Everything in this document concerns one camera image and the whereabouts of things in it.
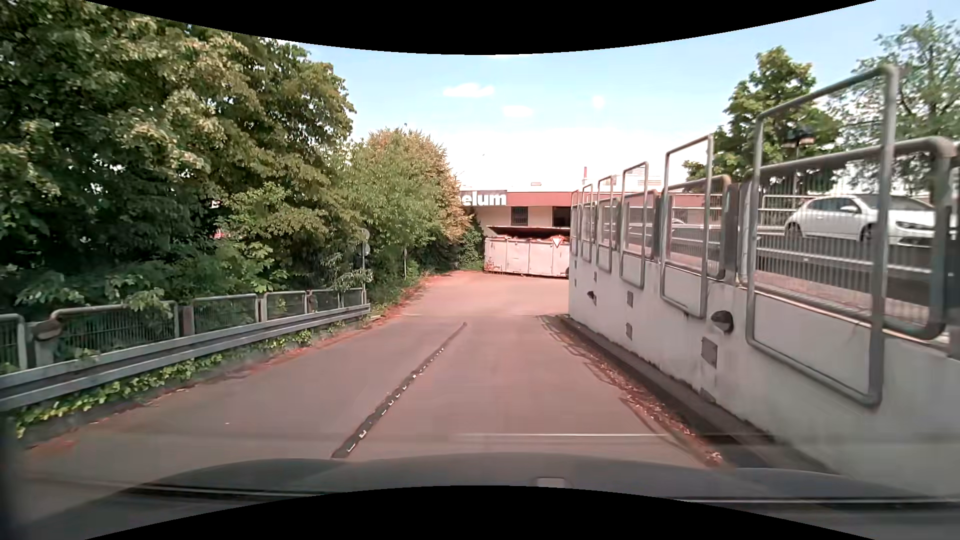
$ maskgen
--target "curb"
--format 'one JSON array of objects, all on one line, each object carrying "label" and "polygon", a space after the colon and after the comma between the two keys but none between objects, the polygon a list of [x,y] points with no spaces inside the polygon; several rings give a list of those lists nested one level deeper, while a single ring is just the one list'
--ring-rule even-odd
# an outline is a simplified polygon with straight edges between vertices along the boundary
[{"label": "curb", "polygon": [[597,349],[604,358],[635,377],[706,440],[722,445],[721,454],[738,467],[835,474],[824,464],[733,416],[723,407],[708,401],[685,382],[664,374],[653,364],[574,321],[569,315],[559,315],[557,319],[564,327]]}]

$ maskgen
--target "car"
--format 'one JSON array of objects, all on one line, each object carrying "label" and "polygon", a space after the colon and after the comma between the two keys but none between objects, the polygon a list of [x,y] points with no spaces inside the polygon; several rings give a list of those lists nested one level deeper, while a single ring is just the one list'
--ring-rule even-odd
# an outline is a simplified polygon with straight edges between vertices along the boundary
[{"label": "car", "polygon": [[[795,238],[819,236],[868,242],[876,232],[878,204],[879,196],[874,194],[811,199],[787,218],[784,233]],[[905,195],[890,196],[890,245],[928,246],[935,223],[932,205]]]}]

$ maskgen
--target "asphalt road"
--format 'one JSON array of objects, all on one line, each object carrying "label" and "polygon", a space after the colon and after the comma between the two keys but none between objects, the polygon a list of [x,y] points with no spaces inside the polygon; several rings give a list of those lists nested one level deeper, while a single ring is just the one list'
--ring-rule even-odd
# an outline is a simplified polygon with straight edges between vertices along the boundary
[{"label": "asphalt road", "polygon": [[707,466],[709,446],[551,323],[566,312],[567,288],[475,272],[435,278],[382,324],[29,450],[21,510],[35,519],[192,469],[347,448],[345,459],[547,451]]}]

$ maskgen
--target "dashed line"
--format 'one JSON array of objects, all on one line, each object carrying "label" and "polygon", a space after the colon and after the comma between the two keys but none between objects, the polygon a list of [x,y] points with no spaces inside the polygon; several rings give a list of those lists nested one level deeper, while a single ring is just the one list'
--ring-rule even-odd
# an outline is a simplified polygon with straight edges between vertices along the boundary
[{"label": "dashed line", "polygon": [[364,420],[362,424],[360,424],[360,426],[356,429],[356,431],[354,431],[353,434],[350,437],[348,437],[346,441],[344,441],[344,444],[340,445],[340,448],[335,450],[333,452],[333,455],[331,455],[330,457],[338,458],[338,459],[349,457],[350,453],[353,452],[354,449],[356,449],[356,446],[360,442],[360,440],[366,437],[370,433],[370,430],[373,429],[373,425],[375,425],[377,421],[383,418],[384,414],[387,414],[387,410],[390,409],[390,407],[393,406],[394,403],[396,403],[396,400],[398,400],[400,398],[400,395],[407,390],[410,384],[417,378],[417,375],[423,373],[423,370],[425,370],[427,366],[429,366],[435,359],[437,359],[437,356],[439,356],[446,349],[446,347],[449,346],[450,342],[453,341],[453,338],[456,337],[466,327],[467,327],[467,323],[460,325],[460,328],[458,328],[446,340],[444,340],[444,342],[440,345],[440,347],[437,348],[436,351],[433,352],[433,354],[428,356],[427,359],[424,360],[423,363],[417,369],[410,372],[410,375],[408,375],[406,379],[404,379],[396,387],[396,389],[394,389],[393,392],[387,394],[387,397],[384,398],[382,402],[380,402],[380,405],[378,405],[373,410],[370,416],[368,416],[367,419]]}]

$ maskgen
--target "ivy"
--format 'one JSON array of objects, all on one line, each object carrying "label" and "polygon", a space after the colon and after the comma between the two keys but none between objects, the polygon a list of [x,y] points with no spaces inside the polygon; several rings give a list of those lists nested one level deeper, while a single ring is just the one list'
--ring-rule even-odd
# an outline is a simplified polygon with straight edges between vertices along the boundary
[{"label": "ivy", "polygon": [[302,347],[308,346],[313,343],[315,336],[321,335],[325,331],[333,334],[345,325],[346,323],[343,321],[337,321],[326,329],[316,328],[287,333],[278,337],[257,341],[245,347],[238,347],[213,355],[199,356],[139,375],[80,390],[57,398],[52,403],[46,402],[23,406],[12,412],[12,416],[16,422],[16,436],[17,438],[22,438],[28,427],[40,424],[51,418],[61,418],[75,412],[86,412],[97,405],[118,400],[135,399],[154,388],[159,388],[171,382],[187,382],[193,379],[198,373],[208,371],[224,362],[237,359],[251,351],[272,353],[282,350],[291,343],[296,343]]}]

